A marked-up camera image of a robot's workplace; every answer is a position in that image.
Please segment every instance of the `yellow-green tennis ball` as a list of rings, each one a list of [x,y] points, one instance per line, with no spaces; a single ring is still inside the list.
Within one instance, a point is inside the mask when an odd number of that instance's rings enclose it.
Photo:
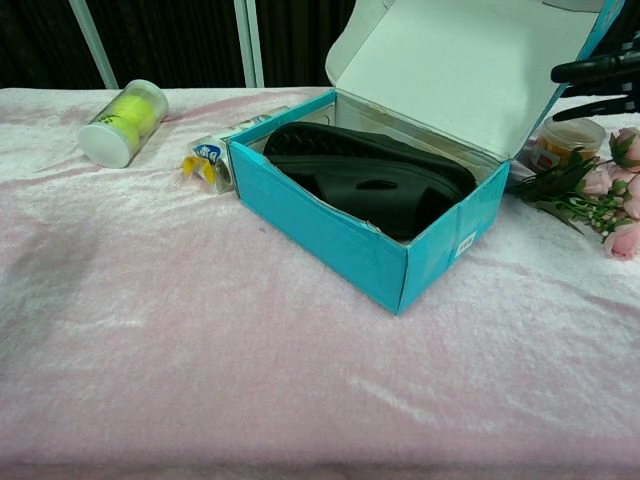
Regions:
[[[151,131],[156,123],[156,114],[148,100],[138,95],[124,95],[112,107],[112,113],[135,125],[141,137]]]
[[[103,115],[98,118],[98,121],[115,128],[124,135],[132,151],[135,151],[138,148],[138,144],[140,143],[138,130],[124,118],[118,117],[117,115]]]

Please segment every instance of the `flower bouquet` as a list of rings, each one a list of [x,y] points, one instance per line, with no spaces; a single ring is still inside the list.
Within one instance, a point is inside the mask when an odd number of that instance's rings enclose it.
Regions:
[[[611,159],[583,158],[580,149],[564,165],[525,178],[507,189],[582,233],[602,235],[609,256],[631,259],[640,247],[640,130],[623,128],[609,140]]]

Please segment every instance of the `box lid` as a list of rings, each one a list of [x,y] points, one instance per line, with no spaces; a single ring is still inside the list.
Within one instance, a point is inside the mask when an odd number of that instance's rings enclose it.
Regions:
[[[623,3],[358,0],[326,70],[341,91],[513,158],[558,90],[551,69],[588,56]]]

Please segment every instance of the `teal shoe box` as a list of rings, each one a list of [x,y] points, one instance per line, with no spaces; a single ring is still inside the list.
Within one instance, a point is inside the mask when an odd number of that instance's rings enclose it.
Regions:
[[[589,56],[623,4],[606,1],[598,14],[571,3],[358,0],[327,57],[336,88],[232,137],[240,199],[382,306],[403,312],[492,225],[509,160],[561,93],[552,67]],[[276,128],[300,120],[384,133],[444,155],[466,166],[478,187],[398,243],[262,155]]]

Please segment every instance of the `clear plastic container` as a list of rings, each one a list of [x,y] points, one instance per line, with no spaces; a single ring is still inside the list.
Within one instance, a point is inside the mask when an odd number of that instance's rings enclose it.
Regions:
[[[147,80],[133,80],[80,129],[78,142],[92,162],[126,167],[168,111],[160,88]]]
[[[604,128],[586,118],[555,122],[549,117],[531,151],[531,168],[542,171],[566,165],[575,148],[582,148],[582,158],[591,158],[598,154],[606,136]]]

